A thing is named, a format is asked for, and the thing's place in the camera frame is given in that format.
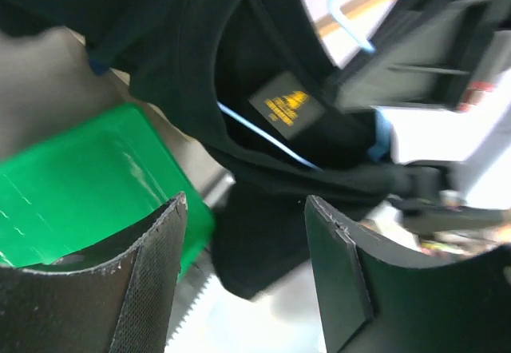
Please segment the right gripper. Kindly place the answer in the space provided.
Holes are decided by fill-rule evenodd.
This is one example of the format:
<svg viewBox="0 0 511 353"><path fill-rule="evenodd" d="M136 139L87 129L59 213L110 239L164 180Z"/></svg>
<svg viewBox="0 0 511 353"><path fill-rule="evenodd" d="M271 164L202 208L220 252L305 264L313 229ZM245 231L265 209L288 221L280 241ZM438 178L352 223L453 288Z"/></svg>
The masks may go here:
<svg viewBox="0 0 511 353"><path fill-rule="evenodd" d="M456 109L510 67L510 0L397 0L339 72L339 110Z"/></svg>

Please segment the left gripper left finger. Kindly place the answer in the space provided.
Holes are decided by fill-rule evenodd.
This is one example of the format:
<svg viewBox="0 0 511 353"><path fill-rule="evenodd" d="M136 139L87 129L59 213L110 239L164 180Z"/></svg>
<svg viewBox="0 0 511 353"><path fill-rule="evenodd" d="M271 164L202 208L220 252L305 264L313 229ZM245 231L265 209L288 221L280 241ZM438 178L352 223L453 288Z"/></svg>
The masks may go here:
<svg viewBox="0 0 511 353"><path fill-rule="evenodd" d="M57 264L1 267L3 352L162 352L187 224L183 193Z"/></svg>

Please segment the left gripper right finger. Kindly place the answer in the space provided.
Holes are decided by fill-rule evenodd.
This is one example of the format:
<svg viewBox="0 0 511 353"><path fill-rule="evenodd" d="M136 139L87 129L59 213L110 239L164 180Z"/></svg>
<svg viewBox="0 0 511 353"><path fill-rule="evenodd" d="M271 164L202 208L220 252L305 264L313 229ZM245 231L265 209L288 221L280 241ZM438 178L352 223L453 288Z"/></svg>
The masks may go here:
<svg viewBox="0 0 511 353"><path fill-rule="evenodd" d="M451 262L317 196L307 198L305 221L329 352L509 351L509 245Z"/></svg>

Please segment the black flower print t-shirt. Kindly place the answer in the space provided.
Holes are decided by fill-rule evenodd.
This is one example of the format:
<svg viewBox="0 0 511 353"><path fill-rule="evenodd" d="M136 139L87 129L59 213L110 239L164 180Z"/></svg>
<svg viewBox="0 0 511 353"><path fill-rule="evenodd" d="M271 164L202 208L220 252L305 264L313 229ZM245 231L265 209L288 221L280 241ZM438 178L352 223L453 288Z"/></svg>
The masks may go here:
<svg viewBox="0 0 511 353"><path fill-rule="evenodd" d="M354 220L419 200L411 168L391 159L388 122L333 106L338 69L302 0L1 0L6 34L57 26L234 175L212 240L234 295L251 299L308 259L308 196Z"/></svg>

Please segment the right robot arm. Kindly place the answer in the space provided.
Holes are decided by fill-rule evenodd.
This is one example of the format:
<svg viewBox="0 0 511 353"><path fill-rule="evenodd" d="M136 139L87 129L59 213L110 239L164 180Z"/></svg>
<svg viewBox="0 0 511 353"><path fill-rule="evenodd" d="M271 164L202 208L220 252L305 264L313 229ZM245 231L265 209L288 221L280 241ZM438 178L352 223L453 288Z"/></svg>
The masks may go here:
<svg viewBox="0 0 511 353"><path fill-rule="evenodd" d="M486 135L469 108L510 67L510 0L397 0L370 40L325 90L347 113L376 107L428 113L438 145L469 141L463 161L412 161L413 188L394 205L402 226L427 242L483 252L506 242L510 211L473 208L466 197L505 151L503 113Z"/></svg>

